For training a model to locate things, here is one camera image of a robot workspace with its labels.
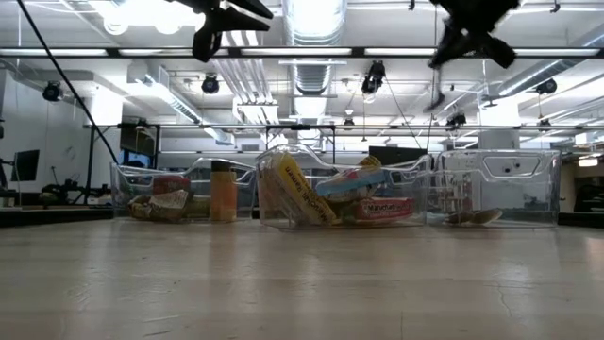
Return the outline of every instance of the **orange jar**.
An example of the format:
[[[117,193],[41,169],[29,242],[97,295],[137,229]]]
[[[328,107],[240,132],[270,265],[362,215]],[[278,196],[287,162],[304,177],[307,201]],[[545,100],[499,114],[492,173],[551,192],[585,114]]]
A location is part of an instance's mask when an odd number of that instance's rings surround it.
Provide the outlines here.
[[[237,184],[235,173],[226,161],[212,161],[210,175],[210,220],[233,222],[237,219]]]

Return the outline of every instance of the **ventilation duct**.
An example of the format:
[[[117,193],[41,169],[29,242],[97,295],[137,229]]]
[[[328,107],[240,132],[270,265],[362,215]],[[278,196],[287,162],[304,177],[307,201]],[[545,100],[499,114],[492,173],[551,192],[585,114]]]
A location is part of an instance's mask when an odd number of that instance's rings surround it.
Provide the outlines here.
[[[282,0],[287,44],[338,45],[344,33],[346,6],[346,0]],[[323,94],[329,87],[332,67],[332,65],[295,65],[293,74],[296,91],[303,95]],[[296,113],[309,118],[319,117],[325,112],[326,106],[325,98],[294,100]]]
[[[590,31],[583,35],[579,39],[572,43],[570,46],[581,46],[581,47],[601,47],[604,46],[604,25],[600,25],[598,28]],[[529,67],[525,71],[521,72],[517,76],[506,80],[498,87],[491,86],[489,88],[489,97],[492,100],[496,100],[501,97],[513,96],[520,94],[526,90],[532,89],[537,85],[567,71],[578,64],[584,62],[585,59],[559,59],[559,60],[543,60],[535,65]],[[458,108],[464,108],[477,100],[481,95],[486,94],[485,88],[482,84],[477,85],[470,89],[469,92],[464,93],[457,97],[454,101],[449,103],[443,111],[456,106]]]
[[[569,45],[581,47],[604,46],[604,25],[600,25],[598,28],[583,35]],[[559,59],[538,62],[536,65],[521,72],[519,75],[502,83],[497,89],[498,96],[495,98],[520,94],[584,61],[585,59]]]
[[[149,89],[149,95],[154,95],[174,111],[187,117],[193,124],[213,125],[214,123],[204,120],[201,117],[201,112],[189,103],[189,101],[180,93],[172,90],[170,86],[170,76],[162,66],[152,66],[144,61],[135,61],[128,66],[127,73],[128,83],[144,84]],[[234,145],[235,136],[230,133],[225,133],[221,129],[204,128],[218,145]]]

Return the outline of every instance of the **transparent storage bin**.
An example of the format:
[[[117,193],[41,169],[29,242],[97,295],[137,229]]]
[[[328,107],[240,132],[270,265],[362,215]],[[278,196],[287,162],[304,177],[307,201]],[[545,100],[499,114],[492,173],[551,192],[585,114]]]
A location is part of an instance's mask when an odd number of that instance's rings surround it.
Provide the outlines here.
[[[115,215],[156,222],[251,219],[256,204],[253,166],[200,158],[185,172],[111,165]]]
[[[257,158],[261,223],[289,230],[423,226],[430,162],[334,165],[305,145],[276,146]]]
[[[554,150],[456,150],[439,155],[428,222],[457,227],[552,227],[561,154]]]

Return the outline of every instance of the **fluorescent light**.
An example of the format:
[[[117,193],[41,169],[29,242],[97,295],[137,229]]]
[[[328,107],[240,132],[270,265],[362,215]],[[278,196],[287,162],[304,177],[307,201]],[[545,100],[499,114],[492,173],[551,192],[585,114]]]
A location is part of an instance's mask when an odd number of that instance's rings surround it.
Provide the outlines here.
[[[103,48],[97,49],[50,49],[55,57],[105,57],[107,51]],[[43,48],[1,48],[2,57],[45,57]]]
[[[135,48],[121,48],[119,52],[122,56],[126,57],[152,57],[152,56],[166,56],[166,57],[190,57],[193,54],[191,48],[179,48],[179,49],[135,49]]]
[[[434,48],[365,48],[365,56],[425,56],[431,57]]]
[[[229,125],[216,125],[212,126],[213,128],[244,128],[244,129],[264,129],[266,126],[263,125],[239,125],[239,126],[229,126]]]
[[[185,154],[196,154],[197,151],[160,151],[161,154],[174,154],[174,155],[185,155]]]
[[[347,65],[346,60],[280,60],[279,65]]]
[[[188,129],[192,129],[192,128],[199,128],[199,126],[197,125],[187,125],[187,126],[182,126],[182,125],[162,125],[161,128],[168,128],[168,129],[180,129],[180,128],[188,128]]]
[[[296,48],[243,48],[244,56],[349,56],[351,48],[296,47]]]
[[[598,164],[597,159],[579,160],[580,167],[597,166],[597,164]]]
[[[598,48],[515,48],[518,57],[592,57],[598,52]]]

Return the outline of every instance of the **black cable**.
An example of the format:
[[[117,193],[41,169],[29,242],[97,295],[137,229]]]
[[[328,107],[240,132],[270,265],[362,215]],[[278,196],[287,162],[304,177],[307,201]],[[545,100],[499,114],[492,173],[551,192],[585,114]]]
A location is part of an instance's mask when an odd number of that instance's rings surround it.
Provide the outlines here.
[[[417,141],[415,134],[413,133],[413,129],[409,126],[409,122],[407,121],[407,117],[405,117],[405,113],[403,112],[403,109],[400,108],[400,105],[398,104],[398,100],[396,100],[396,95],[394,94],[393,87],[390,86],[390,81],[388,81],[387,77],[384,77],[384,80],[386,80],[386,85],[388,85],[388,88],[390,89],[390,93],[393,95],[394,103],[396,104],[396,107],[398,108],[398,112],[400,113],[401,117],[403,117],[403,120],[405,121],[405,126],[407,126],[407,128],[409,129],[409,132],[411,133],[411,136],[417,143],[417,146],[419,148],[422,148],[422,146]]]
[[[27,11],[27,8],[25,7],[25,3],[23,2],[23,0],[17,0],[17,3],[19,4],[19,7],[21,8],[21,12],[23,13],[23,15],[26,17],[27,21],[29,22],[31,29],[33,29],[34,34],[36,34],[36,37],[42,44],[42,47],[44,48],[44,50],[46,51],[46,55],[52,61],[53,65],[55,65],[57,72],[59,72],[61,78],[63,78],[63,81],[65,81],[65,83],[67,84],[67,87],[69,87],[69,90],[72,92],[72,94],[74,94],[75,101],[77,101],[77,103],[84,110],[84,113],[86,113],[86,115],[88,116],[88,119],[91,121],[92,128],[96,131],[96,133],[99,134],[99,136],[101,136],[101,140],[103,140],[103,143],[107,147],[107,150],[108,150],[109,154],[111,155],[113,162],[117,163],[117,158],[115,157],[115,154],[113,153],[113,150],[111,149],[111,146],[109,145],[109,142],[107,141],[107,138],[105,138],[103,133],[101,133],[101,129],[94,122],[91,112],[88,110],[88,108],[84,104],[84,100],[82,100],[82,98],[79,96],[79,94],[77,94],[76,88],[74,88],[74,85],[72,84],[72,82],[69,81],[69,78],[67,78],[67,76],[65,75],[65,72],[63,72],[63,69],[59,66],[59,63],[55,59],[55,56],[53,56],[52,52],[50,52],[50,48],[48,48],[46,41],[42,37],[42,34],[40,33],[36,24],[34,23],[34,20],[32,19],[31,15],[29,14],[29,11]]]

